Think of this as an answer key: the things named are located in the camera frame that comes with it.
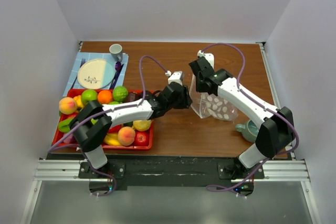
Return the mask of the clear polka dot zip bag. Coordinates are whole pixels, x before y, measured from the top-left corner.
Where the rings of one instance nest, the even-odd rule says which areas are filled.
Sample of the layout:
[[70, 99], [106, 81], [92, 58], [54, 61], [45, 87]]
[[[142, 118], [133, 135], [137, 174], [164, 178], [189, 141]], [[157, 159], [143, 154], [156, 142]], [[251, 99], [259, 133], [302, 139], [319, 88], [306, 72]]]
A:
[[201, 119], [213, 117], [223, 121], [234, 121], [238, 117], [238, 109], [227, 100], [206, 92], [196, 91], [196, 77], [192, 77], [189, 89], [192, 99], [191, 109]]

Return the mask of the yellow lemon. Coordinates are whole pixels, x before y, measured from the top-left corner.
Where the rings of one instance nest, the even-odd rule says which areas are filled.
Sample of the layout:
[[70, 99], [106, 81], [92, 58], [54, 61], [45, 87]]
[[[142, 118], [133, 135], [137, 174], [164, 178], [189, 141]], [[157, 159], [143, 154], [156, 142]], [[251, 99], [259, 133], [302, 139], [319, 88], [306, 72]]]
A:
[[133, 121], [133, 128], [137, 131], [147, 131], [152, 124], [152, 120], [136, 120]]

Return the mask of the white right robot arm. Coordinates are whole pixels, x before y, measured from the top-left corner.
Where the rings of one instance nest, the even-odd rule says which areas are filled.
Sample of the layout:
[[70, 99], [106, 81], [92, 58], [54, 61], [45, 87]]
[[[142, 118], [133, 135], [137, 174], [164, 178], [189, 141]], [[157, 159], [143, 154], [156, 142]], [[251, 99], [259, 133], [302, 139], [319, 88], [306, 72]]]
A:
[[292, 111], [271, 105], [245, 87], [228, 71], [215, 71], [205, 57], [189, 63], [196, 78], [196, 91], [213, 94], [232, 103], [259, 128], [255, 143], [242, 152], [234, 165], [234, 173], [246, 178], [253, 167], [277, 156], [295, 139]]

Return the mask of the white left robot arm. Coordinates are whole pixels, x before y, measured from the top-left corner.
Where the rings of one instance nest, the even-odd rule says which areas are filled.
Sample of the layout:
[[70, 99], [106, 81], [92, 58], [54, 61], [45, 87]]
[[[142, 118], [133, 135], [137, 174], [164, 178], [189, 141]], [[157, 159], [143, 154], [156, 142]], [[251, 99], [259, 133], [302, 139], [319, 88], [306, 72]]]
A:
[[117, 105], [89, 102], [69, 124], [83, 155], [91, 164], [90, 171], [97, 178], [108, 174], [108, 160], [102, 143], [108, 130], [116, 125], [162, 117], [171, 109], [188, 109], [192, 104], [188, 87], [177, 82], [162, 91], [142, 92], [142, 98]]

